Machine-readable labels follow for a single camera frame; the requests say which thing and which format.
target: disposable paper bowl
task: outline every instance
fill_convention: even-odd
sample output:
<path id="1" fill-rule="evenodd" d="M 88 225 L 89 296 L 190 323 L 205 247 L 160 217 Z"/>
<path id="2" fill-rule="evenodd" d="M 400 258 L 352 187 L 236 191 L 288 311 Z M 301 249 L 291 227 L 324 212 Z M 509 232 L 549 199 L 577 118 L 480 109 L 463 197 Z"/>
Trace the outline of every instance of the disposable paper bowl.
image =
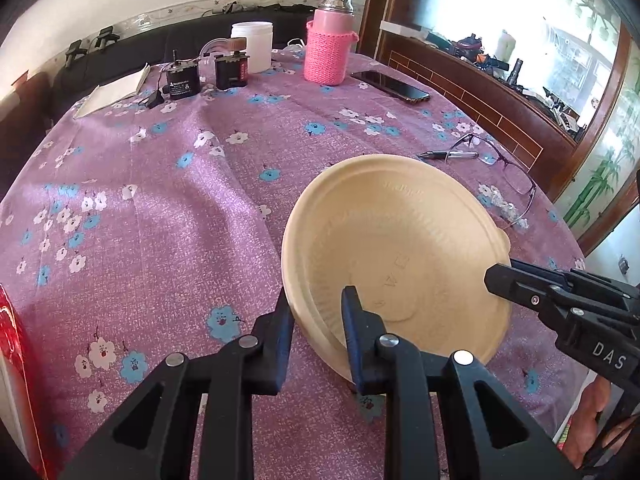
<path id="1" fill-rule="evenodd" d="M 511 307 L 486 290 L 484 273 L 509 265 L 509 249 L 506 234 L 450 176 L 411 158 L 364 155 L 303 191 L 284 233 L 282 279 L 309 343 L 348 380 L 346 285 L 388 332 L 444 356 L 469 350 L 485 363 Z"/>

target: white container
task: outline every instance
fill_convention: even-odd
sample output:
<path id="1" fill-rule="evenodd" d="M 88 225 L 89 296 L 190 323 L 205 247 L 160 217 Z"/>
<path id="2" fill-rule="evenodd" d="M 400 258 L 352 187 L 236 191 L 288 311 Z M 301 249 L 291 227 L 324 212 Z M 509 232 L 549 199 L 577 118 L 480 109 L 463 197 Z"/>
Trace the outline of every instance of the white container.
<path id="1" fill-rule="evenodd" d="M 271 68 L 273 23 L 243 22 L 231 27 L 232 38 L 246 38 L 246 54 L 249 56 L 249 74 L 257 74 Z"/>
<path id="2" fill-rule="evenodd" d="M 503 30 L 502 34 L 500 35 L 500 39 L 498 40 L 498 46 L 495 49 L 494 56 L 497 57 L 500 61 L 508 63 L 515 48 L 515 38 L 506 30 Z"/>

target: smartphone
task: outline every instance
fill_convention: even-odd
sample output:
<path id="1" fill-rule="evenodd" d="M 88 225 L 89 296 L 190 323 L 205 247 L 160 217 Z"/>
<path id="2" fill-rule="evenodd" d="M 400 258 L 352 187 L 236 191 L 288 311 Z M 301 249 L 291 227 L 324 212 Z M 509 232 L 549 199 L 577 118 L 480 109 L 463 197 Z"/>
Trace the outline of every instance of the smartphone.
<path id="1" fill-rule="evenodd" d="M 383 92 L 386 92 L 393 97 L 398 97 L 411 104 L 426 101 L 427 99 L 429 99 L 429 97 L 431 97 L 429 94 L 427 94 L 427 92 L 423 92 L 422 90 L 417 89 L 415 86 L 408 85 L 407 83 L 398 81 L 398 79 L 394 79 L 391 76 L 376 72 L 375 70 L 367 70 L 366 72 L 354 72 L 351 74 L 351 77 L 359 79 L 360 81 L 364 81 L 365 83 L 369 83 L 379 90 L 382 90 Z"/>

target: paper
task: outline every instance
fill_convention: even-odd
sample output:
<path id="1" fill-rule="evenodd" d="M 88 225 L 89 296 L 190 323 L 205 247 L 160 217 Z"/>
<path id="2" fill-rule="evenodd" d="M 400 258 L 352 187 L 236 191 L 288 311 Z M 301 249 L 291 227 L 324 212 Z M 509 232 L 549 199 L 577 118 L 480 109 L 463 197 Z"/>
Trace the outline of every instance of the paper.
<path id="1" fill-rule="evenodd" d="M 82 106 L 78 108 L 78 111 L 74 114 L 74 119 L 84 117 L 128 97 L 133 97 L 140 91 L 140 87 L 145 82 L 150 70 L 149 65 L 145 65 L 140 72 L 126 75 L 108 85 L 97 86 L 86 101 L 82 103 Z"/>

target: screw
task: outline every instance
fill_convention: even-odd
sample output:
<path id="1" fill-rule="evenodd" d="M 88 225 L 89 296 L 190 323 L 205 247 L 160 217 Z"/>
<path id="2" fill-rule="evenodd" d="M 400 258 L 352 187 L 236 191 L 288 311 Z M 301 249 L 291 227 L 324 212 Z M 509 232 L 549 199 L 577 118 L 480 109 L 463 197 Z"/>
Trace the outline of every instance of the screw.
<path id="1" fill-rule="evenodd" d="M 253 348 L 258 344 L 258 338 L 255 335 L 243 335 L 238 340 L 238 344 L 242 348 Z"/>
<path id="2" fill-rule="evenodd" d="M 396 346 L 400 342 L 398 336 L 394 334 L 383 334 L 380 336 L 379 341 L 382 346 L 386 346 L 387 348 Z"/>
<path id="3" fill-rule="evenodd" d="M 453 360 L 459 365 L 469 365 L 474 361 L 474 355 L 467 350 L 458 350 L 453 354 Z"/>
<path id="4" fill-rule="evenodd" d="M 164 359 L 164 362 L 167 366 L 180 366 L 184 362 L 184 355 L 182 355 L 180 352 L 174 352 L 172 354 L 169 354 Z"/>

